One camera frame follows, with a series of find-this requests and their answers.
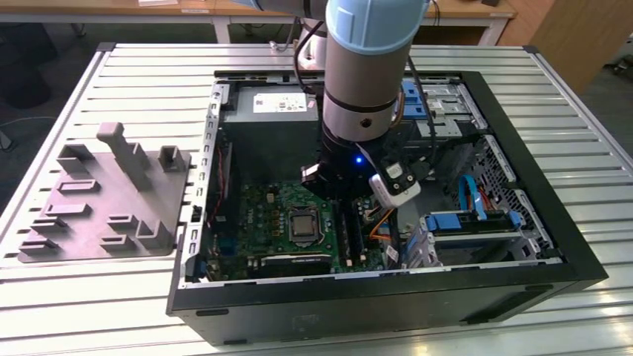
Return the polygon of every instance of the paper on desk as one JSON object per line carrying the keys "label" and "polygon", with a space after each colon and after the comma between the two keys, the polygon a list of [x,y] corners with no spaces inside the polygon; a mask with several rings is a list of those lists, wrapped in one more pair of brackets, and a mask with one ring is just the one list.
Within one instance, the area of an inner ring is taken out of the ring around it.
{"label": "paper on desk", "polygon": [[139,0],[139,6],[178,5],[179,0]]}

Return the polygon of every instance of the open pc tower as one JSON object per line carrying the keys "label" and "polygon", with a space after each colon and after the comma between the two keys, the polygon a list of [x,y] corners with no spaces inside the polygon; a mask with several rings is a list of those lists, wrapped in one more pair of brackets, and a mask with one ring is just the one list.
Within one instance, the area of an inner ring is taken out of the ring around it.
{"label": "open pc tower", "polygon": [[439,158],[387,211],[302,186],[322,102],[292,73],[216,74],[167,308],[212,344],[498,322],[608,277],[482,75],[420,75],[392,144],[424,153],[434,115]]}

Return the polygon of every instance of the motherboard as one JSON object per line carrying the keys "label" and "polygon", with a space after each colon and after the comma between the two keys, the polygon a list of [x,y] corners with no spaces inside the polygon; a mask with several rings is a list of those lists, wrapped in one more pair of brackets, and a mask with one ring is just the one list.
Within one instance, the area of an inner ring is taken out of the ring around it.
{"label": "motherboard", "polygon": [[331,202],[300,183],[242,187],[239,231],[214,241],[219,279],[383,270],[379,249],[370,249],[364,263],[352,266],[339,249]]}

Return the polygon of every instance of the wooden table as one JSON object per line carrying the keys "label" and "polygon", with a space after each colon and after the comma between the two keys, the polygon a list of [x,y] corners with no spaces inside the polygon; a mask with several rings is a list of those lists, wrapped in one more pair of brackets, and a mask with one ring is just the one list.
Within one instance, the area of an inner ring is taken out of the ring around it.
{"label": "wooden table", "polygon": [[[471,0],[438,0],[440,26],[484,27],[480,45],[495,45],[516,11],[502,0],[498,7]],[[424,25],[434,24],[432,6]],[[230,0],[180,0],[178,5],[141,7],[137,0],[0,0],[0,22],[62,23],[208,23],[219,43],[231,43],[230,24],[283,24],[294,21],[283,13],[258,11]]]}

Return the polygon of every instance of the green circuit board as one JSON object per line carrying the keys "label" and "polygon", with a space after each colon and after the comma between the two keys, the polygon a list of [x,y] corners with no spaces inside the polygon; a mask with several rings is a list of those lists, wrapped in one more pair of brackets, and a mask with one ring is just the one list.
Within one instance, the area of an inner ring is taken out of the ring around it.
{"label": "green circuit board", "polygon": [[[312,212],[318,216],[319,238],[310,243],[298,243],[291,238],[291,217],[299,211]],[[346,266],[340,262],[334,219],[331,203],[316,197],[300,183],[244,185],[240,192],[236,253],[220,259],[223,279],[248,279],[250,258],[287,254],[332,256],[331,273],[383,270],[380,250],[367,252],[367,261],[363,264]]]}
{"label": "green circuit board", "polygon": [[[332,206],[302,184],[246,185],[240,200],[239,254],[310,252],[339,256]],[[303,247],[290,240],[290,216],[298,209],[315,211],[320,225],[319,240]]]}

